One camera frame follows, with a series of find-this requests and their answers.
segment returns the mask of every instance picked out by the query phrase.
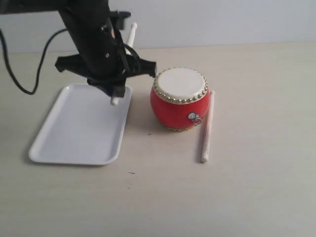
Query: wooden drumstick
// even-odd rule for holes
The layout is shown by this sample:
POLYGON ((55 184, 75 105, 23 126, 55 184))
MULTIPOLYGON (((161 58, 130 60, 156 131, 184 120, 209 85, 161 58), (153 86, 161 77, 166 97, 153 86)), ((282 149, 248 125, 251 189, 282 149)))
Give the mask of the wooden drumstick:
MULTIPOLYGON (((128 35, 128 39, 127 39, 127 45, 130 46, 130 47, 133 47, 133 45, 134 45, 134 39, 135 39, 136 29, 137 29, 137 23, 134 22, 134 23, 132 24, 132 27, 131 27, 131 29, 130 29, 130 32, 129 32, 129 35, 128 35)), ((111 103, 111 105, 113 105, 113 106, 118 105, 118 103, 119 103, 119 98, 112 96, 110 103, 111 103)))
POLYGON ((204 138, 203 138, 202 157, 201 157, 202 163, 208 162, 213 112, 214 112, 214 95, 215 95, 215 91, 212 90, 210 92, 209 108, 208 108, 204 138))

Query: drum head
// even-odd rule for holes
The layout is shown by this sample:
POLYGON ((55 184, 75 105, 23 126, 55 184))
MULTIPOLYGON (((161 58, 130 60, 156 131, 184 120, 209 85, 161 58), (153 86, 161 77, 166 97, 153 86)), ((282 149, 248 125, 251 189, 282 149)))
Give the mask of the drum head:
POLYGON ((207 81, 200 73, 189 68, 171 68, 157 77, 156 93, 167 101, 194 102, 207 91, 207 81))

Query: wire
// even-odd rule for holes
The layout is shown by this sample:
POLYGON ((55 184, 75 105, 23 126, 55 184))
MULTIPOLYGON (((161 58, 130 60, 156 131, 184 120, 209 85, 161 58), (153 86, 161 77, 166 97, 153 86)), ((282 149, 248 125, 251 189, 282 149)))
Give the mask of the wire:
POLYGON ((4 64, 5 64, 5 67, 10 75, 10 77, 12 78, 14 84, 21 90, 23 91, 24 93, 28 94, 28 95, 34 95, 35 92, 37 91, 38 89, 38 86, 39 86, 39 80, 40 80, 40 70, 41 70, 41 67, 43 65, 43 62, 44 62, 44 59, 45 59, 45 55, 46 55, 46 52, 47 52, 47 49, 48 49, 48 46, 49 44, 51 43, 51 41, 59 34, 63 33, 67 31, 67 29, 62 29, 62 30, 59 30, 57 31, 56 33, 54 33, 47 41, 44 49, 43 49, 43 53, 41 55, 41 58, 40 58, 40 62, 39 62, 39 67, 38 67, 38 71, 36 73, 36 81, 35 81, 35 85, 34 85, 34 88, 32 91, 28 91, 26 90, 25 88, 23 88, 23 86, 21 86, 21 84, 19 83, 19 81, 16 79, 12 69, 11 69, 11 66, 10 66, 10 61, 9 61, 9 56, 8 56, 8 50, 7 50, 7 45, 6 45, 6 41, 5 41, 5 38, 4 38, 4 35, 3 35, 3 32, 0 28, 0 40, 1 40, 1 44, 2 44, 2 53, 3 53, 3 59, 4 59, 4 64))

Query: white tray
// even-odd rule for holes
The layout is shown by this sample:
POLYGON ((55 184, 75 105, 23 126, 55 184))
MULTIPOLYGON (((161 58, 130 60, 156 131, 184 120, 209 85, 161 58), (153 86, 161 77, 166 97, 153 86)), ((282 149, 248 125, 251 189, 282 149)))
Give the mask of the white tray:
POLYGON ((35 162, 105 165, 119 155, 132 89, 117 106, 87 84, 65 87, 29 150, 35 162))

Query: metal ring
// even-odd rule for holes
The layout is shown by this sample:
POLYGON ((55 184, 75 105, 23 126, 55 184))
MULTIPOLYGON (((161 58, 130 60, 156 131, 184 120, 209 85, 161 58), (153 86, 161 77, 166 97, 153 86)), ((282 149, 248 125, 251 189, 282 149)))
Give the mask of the metal ring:
POLYGON ((202 122, 202 119, 197 118, 195 121, 193 121, 193 124, 196 126, 196 125, 199 125, 201 122, 202 122))

